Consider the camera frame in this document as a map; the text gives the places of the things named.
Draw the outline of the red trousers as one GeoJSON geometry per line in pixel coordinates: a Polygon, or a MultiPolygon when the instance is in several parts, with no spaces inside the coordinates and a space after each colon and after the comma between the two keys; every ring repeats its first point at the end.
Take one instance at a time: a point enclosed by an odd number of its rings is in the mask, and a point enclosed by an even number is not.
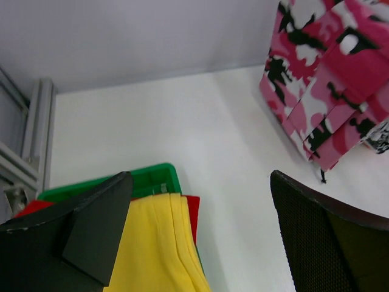
{"type": "MultiPolygon", "coordinates": [[[[190,226],[191,233],[193,237],[194,244],[197,244],[197,229],[198,229],[198,217],[199,217],[199,207],[200,207],[200,197],[184,195],[187,199],[188,213],[190,217],[190,226]]],[[[33,200],[29,203],[22,211],[20,211],[14,218],[25,216],[31,213],[34,213],[38,210],[47,208],[54,205],[55,203],[44,201],[44,200],[33,200]]]]}

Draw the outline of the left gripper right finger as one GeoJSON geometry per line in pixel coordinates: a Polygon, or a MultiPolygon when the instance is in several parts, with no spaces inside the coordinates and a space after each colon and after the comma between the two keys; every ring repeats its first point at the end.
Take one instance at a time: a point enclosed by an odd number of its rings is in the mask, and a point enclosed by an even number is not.
{"type": "Polygon", "coordinates": [[[270,190],[296,291],[388,291],[388,219],[274,170],[270,190]]]}

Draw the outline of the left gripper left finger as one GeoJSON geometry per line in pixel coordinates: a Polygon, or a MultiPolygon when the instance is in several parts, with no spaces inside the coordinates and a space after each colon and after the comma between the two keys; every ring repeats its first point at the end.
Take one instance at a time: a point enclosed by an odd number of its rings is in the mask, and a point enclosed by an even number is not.
{"type": "Polygon", "coordinates": [[[120,172],[86,192],[1,225],[1,291],[102,291],[109,285],[133,178],[120,172]]]}

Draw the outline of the yellow trousers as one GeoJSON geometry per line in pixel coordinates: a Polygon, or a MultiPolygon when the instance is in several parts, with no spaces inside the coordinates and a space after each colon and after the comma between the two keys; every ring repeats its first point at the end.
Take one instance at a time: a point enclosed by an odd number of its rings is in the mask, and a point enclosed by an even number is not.
{"type": "Polygon", "coordinates": [[[133,200],[105,291],[210,291],[179,193],[133,200]]]}

